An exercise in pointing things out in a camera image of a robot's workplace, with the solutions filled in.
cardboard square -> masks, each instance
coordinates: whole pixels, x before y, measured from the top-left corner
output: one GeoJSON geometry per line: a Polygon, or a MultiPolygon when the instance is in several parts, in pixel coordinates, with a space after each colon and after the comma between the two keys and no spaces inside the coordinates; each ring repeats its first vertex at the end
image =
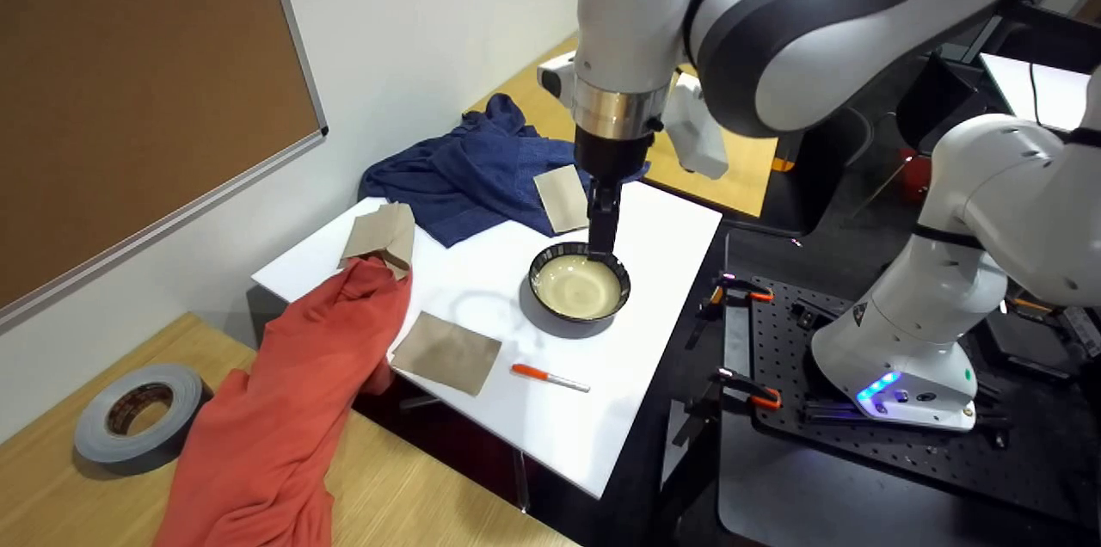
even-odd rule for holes
{"type": "Polygon", "coordinates": [[[535,189],[555,233],[589,226],[589,198],[574,164],[535,175],[535,189]]]}
{"type": "Polygon", "coordinates": [[[394,277],[401,281],[408,275],[413,260],[415,234],[413,210],[405,203],[389,203],[369,215],[356,218],[340,255],[340,265],[350,258],[378,253],[394,277]]]}
{"type": "Polygon", "coordinates": [[[421,313],[390,364],[478,395],[500,351],[500,340],[421,313]]]}

duct tape roll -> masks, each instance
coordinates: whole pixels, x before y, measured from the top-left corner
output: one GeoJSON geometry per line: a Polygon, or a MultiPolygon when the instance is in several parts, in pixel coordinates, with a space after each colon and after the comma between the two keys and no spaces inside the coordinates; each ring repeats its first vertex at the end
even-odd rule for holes
{"type": "Polygon", "coordinates": [[[181,364],[152,364],[122,375],[88,403],[76,426],[81,457],[118,474],[149,472],[172,461],[199,408],[212,394],[196,371],[181,364]],[[134,418],[153,403],[168,406],[152,426],[127,435],[134,418]]]}

black bowl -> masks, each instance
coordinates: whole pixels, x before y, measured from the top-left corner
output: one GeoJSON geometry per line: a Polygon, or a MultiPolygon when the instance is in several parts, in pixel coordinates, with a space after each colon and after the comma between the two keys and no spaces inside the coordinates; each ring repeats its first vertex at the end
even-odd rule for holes
{"type": "Polygon", "coordinates": [[[543,305],[543,308],[546,308],[552,315],[559,319],[574,320],[574,322],[577,324],[592,324],[595,320],[608,319],[620,311],[623,305],[626,304],[626,299],[631,296],[631,277],[628,276],[626,269],[623,267],[622,262],[620,262],[615,255],[610,254],[590,258],[592,261],[602,262],[602,264],[608,265],[608,269],[612,270],[612,273],[620,283],[620,299],[615,304],[615,308],[613,308],[608,315],[593,317],[592,319],[571,317],[569,315],[565,315],[565,313],[558,313],[554,308],[550,308],[550,305],[543,302],[543,297],[539,297],[539,293],[535,291],[536,277],[538,277],[539,272],[542,272],[547,262],[556,260],[556,258],[567,255],[585,255],[588,258],[589,244],[586,244],[586,242],[558,242],[558,244],[547,245],[543,252],[535,255],[534,260],[532,260],[531,267],[527,269],[527,287],[532,289],[532,295],[534,295],[535,299],[543,305]]]}

cork board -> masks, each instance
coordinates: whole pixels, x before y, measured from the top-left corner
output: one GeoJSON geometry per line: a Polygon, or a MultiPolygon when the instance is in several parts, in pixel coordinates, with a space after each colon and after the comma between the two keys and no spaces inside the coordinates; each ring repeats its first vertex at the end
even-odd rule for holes
{"type": "Polygon", "coordinates": [[[0,307],[320,127],[281,0],[0,11],[0,307]]]}

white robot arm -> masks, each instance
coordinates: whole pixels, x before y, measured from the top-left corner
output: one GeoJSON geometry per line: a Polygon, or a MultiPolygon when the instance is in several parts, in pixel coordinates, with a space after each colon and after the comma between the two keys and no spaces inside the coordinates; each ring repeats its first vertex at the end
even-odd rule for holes
{"type": "MultiPolygon", "coordinates": [[[[579,0],[573,61],[542,69],[593,175],[590,251],[610,252],[622,178],[662,129],[688,61],[708,112],[740,135],[803,132],[879,73],[980,21],[1000,0],[579,0]]],[[[948,132],[919,223],[883,277],[811,351],[874,419],[968,430],[974,374],[957,339],[998,307],[1009,272],[1038,297],[1101,304],[1101,74],[1064,144],[1010,116],[948,132]]]]}

